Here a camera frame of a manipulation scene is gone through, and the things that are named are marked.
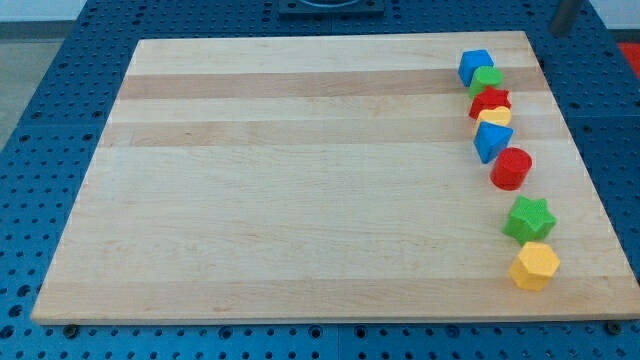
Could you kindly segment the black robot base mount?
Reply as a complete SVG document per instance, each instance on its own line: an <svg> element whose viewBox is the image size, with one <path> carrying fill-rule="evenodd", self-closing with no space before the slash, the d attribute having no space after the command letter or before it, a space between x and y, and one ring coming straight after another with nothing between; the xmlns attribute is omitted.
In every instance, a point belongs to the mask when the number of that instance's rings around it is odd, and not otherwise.
<svg viewBox="0 0 640 360"><path fill-rule="evenodd" d="M380 15L385 0L277 0L281 16Z"/></svg>

